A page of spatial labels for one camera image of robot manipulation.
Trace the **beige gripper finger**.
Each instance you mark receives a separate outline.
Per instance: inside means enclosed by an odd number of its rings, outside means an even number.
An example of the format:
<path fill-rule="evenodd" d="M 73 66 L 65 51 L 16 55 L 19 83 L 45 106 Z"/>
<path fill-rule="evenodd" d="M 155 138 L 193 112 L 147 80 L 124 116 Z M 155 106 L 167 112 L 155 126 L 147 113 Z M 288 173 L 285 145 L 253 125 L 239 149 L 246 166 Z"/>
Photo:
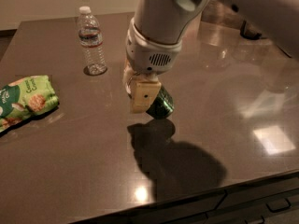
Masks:
<path fill-rule="evenodd" d="M 128 60 L 124 62 L 122 83 L 128 95 L 132 96 L 135 93 L 135 71 Z"/>
<path fill-rule="evenodd" d="M 131 92 L 131 111 L 144 113 L 156 99 L 162 83 L 156 74 L 134 75 L 129 83 Z"/>

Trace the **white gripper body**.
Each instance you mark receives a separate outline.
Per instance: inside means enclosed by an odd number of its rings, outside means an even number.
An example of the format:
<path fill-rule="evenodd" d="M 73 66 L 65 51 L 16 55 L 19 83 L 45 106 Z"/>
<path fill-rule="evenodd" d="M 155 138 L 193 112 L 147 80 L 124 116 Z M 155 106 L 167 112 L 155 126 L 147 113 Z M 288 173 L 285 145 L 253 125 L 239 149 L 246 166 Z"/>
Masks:
<path fill-rule="evenodd" d="M 126 57 L 134 71 L 140 74 L 158 75 L 170 70 L 182 48 L 182 42 L 174 45 L 148 40 L 135 27 L 131 19 L 126 36 Z"/>

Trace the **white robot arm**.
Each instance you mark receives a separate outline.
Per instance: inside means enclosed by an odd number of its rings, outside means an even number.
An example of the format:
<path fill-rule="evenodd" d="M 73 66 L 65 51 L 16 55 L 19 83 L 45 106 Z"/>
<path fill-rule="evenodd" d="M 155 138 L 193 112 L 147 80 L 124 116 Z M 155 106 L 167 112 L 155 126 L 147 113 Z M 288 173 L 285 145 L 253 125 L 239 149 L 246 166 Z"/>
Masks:
<path fill-rule="evenodd" d="M 126 36 L 123 83 L 133 113 L 165 112 L 170 96 L 158 76 L 172 68 L 182 37 L 197 17 L 240 28 L 249 39 L 270 38 L 299 55 L 299 0 L 139 0 Z"/>

